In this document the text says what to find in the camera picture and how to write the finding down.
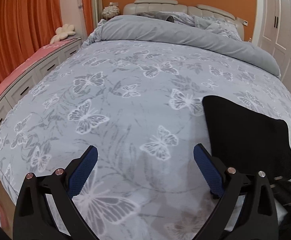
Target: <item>bedspread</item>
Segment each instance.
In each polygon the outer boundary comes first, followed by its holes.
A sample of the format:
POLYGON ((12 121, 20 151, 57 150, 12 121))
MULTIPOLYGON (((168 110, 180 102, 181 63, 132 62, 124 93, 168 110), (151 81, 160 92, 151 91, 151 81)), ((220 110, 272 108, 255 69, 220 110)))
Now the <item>bedspread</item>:
POLYGON ((49 175, 94 145, 97 164, 73 201, 100 239, 192 239, 216 204, 193 159, 196 144, 210 150, 206 95, 285 120, 291 145, 291 94, 272 74, 196 47, 101 41, 8 113, 0 179, 16 203, 28 172, 49 175))

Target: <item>light switch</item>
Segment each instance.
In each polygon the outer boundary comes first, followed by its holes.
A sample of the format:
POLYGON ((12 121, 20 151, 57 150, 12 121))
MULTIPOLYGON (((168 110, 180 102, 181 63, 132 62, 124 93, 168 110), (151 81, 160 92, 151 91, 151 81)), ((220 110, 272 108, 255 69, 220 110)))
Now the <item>light switch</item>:
POLYGON ((239 17, 237 17, 237 21, 241 22, 245 26, 248 26, 248 22, 243 20, 243 19, 241 19, 241 18, 239 18, 239 17))

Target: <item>gray blanket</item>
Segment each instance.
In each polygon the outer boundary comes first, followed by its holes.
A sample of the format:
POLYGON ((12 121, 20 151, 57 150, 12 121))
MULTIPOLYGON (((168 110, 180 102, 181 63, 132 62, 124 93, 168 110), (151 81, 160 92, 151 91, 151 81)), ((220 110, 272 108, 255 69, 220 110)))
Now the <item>gray blanket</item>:
POLYGON ((157 12, 157 11, 139 12, 139 13, 136 13, 134 15, 143 16, 143 17, 148 17, 148 18, 151 18, 151 19, 158 19, 158 20, 163 20, 163 21, 174 23, 173 17, 171 15, 163 13, 163 12, 157 12))
POLYGON ((121 15, 99 26, 84 42, 83 48, 95 41, 138 40, 188 45, 214 51, 255 65, 277 77, 276 60, 249 42, 234 41, 206 30, 135 15, 121 15))

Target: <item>white plush toy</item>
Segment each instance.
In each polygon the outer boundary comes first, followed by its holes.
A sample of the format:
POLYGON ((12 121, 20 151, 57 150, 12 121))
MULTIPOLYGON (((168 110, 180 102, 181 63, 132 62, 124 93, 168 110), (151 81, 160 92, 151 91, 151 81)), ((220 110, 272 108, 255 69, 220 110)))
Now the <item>white plush toy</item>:
POLYGON ((54 35, 50 41, 50 44, 64 40, 68 36, 75 35, 74 25, 65 24, 55 30, 56 35, 54 35))

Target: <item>upholstered headboard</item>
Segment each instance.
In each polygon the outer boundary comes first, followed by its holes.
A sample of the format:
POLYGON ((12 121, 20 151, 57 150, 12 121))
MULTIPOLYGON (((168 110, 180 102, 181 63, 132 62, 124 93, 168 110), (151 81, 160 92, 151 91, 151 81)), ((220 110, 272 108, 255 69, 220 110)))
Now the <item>upholstered headboard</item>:
POLYGON ((215 17, 227 22, 234 23, 242 40, 244 40, 244 27, 241 22, 226 11, 221 9, 198 4, 196 7, 179 4, 177 0, 135 0, 134 3, 127 4, 123 9, 124 15, 131 15, 138 12, 163 11, 163 12, 183 12, 196 16, 215 17))

